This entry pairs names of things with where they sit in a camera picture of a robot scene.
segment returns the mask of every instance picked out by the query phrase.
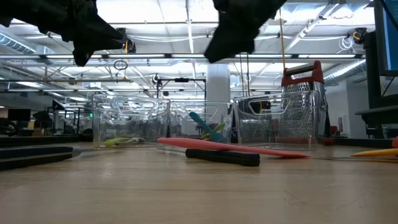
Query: tabletop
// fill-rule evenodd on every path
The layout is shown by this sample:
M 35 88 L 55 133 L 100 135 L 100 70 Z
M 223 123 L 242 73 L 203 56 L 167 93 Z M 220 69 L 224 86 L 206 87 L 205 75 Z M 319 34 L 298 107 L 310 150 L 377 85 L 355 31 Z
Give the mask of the tabletop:
M 364 149 L 327 147 L 347 156 Z M 397 223 L 395 162 L 262 157 L 260 167 L 156 148 L 0 172 L 1 223 Z

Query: black handle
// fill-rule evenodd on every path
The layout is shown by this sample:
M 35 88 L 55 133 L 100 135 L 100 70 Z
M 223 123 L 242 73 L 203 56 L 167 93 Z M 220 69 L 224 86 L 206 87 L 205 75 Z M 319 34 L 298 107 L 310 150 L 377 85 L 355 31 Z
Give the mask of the black handle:
M 260 165 L 259 154 L 246 154 L 228 151 L 209 151 L 201 149 L 187 149 L 187 158 L 202 159 L 211 162 L 223 162 L 237 164 L 247 167 L 257 167 Z
M 73 147 L 27 147 L 0 150 L 0 170 L 60 162 L 80 155 Z

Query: blue object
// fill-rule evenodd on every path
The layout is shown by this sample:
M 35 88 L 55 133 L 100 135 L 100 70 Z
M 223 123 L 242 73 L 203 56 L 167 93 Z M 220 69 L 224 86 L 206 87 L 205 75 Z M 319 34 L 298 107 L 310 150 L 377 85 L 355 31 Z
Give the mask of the blue object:
M 392 16 L 398 21 L 398 1 L 396 0 L 385 0 L 388 9 L 391 11 Z M 387 69 L 392 71 L 398 71 L 398 31 L 394 27 L 390 18 L 388 17 L 385 10 L 383 11 L 383 25 L 384 25 L 384 37 L 386 43 L 386 59 Z
M 224 136 L 220 133 L 214 132 L 200 117 L 197 113 L 191 112 L 189 113 L 189 117 L 194 120 L 194 122 L 198 123 L 203 129 L 210 133 L 210 141 L 212 142 L 224 142 Z

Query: red grater handle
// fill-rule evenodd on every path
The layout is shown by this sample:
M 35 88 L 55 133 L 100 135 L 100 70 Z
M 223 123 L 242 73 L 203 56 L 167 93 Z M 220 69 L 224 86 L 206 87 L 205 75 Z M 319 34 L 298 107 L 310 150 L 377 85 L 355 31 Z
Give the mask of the red grater handle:
M 310 71 L 312 71 L 311 77 L 292 79 L 292 75 L 298 75 Z M 282 87 L 299 84 L 299 83 L 313 83 L 313 82 L 325 83 L 325 81 L 323 81 L 321 62 L 318 60 L 314 61 L 313 65 L 304 65 L 295 68 L 285 68 L 284 76 L 282 77 Z

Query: box grater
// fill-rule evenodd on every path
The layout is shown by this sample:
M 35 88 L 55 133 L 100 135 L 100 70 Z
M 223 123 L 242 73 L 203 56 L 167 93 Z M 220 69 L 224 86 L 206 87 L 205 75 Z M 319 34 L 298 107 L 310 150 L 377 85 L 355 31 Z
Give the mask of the box grater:
M 293 78 L 294 75 L 302 75 L 311 72 L 309 77 Z M 303 65 L 295 68 L 286 68 L 282 77 L 283 93 L 300 93 L 288 95 L 289 105 L 282 104 L 282 108 L 289 107 L 286 111 L 285 119 L 279 126 L 279 136 L 285 138 L 301 138 L 310 136 L 309 141 L 316 141 L 325 131 L 326 112 L 328 105 L 326 102 L 325 85 L 320 61 L 313 64 Z M 310 94 L 315 91 L 319 94 L 319 104 L 316 110 L 312 110 L 315 105 Z

